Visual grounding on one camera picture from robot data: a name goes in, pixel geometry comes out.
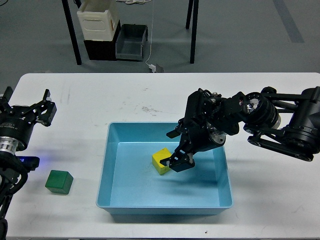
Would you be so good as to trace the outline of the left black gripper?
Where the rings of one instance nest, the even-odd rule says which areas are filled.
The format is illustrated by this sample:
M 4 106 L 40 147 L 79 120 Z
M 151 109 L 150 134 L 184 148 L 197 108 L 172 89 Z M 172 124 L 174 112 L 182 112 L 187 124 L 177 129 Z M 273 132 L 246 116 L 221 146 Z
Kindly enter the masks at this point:
M 24 151 L 29 144 L 36 123 L 49 127 L 57 112 L 49 89 L 43 98 L 30 107 L 9 105 L 13 89 L 8 86 L 0 96 L 0 149 L 6 152 Z

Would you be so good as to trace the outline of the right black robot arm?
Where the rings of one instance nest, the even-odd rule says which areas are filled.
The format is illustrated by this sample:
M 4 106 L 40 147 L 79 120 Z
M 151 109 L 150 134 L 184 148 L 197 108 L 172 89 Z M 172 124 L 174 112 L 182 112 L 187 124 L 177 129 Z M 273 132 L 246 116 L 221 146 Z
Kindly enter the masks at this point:
M 310 162 L 320 151 L 320 89 L 284 94 L 268 86 L 229 98 L 198 89 L 188 97 L 184 117 L 167 133 L 180 137 L 178 147 L 160 163 L 176 172 L 193 168 L 194 154 L 223 146 L 227 136 L 238 134 L 240 123 L 252 145 Z

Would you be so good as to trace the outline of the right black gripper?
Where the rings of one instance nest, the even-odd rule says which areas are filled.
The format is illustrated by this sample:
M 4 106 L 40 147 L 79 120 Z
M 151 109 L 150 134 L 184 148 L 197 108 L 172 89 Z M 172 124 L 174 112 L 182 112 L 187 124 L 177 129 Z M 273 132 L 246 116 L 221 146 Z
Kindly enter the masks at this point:
M 177 173 L 195 167 L 192 152 L 221 147 L 226 135 L 239 133 L 239 122 L 247 114 L 246 100 L 241 91 L 229 98 L 201 88 L 193 92 L 187 98 L 185 115 L 179 120 L 179 127 L 166 133 L 170 139 L 181 135 L 179 147 L 159 163 Z

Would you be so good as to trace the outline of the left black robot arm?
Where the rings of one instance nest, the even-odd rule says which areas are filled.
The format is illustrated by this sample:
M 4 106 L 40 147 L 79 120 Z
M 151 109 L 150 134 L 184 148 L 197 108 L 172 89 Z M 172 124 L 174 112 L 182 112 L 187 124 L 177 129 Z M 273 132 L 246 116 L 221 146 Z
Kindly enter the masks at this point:
M 36 156 L 17 156 L 27 149 L 35 124 L 49 127 L 56 114 L 56 104 L 46 89 L 40 102 L 9 105 L 13 89 L 8 86 L 0 96 L 0 238 L 6 239 L 8 222 L 5 219 L 13 195 L 28 180 L 28 173 L 40 163 Z

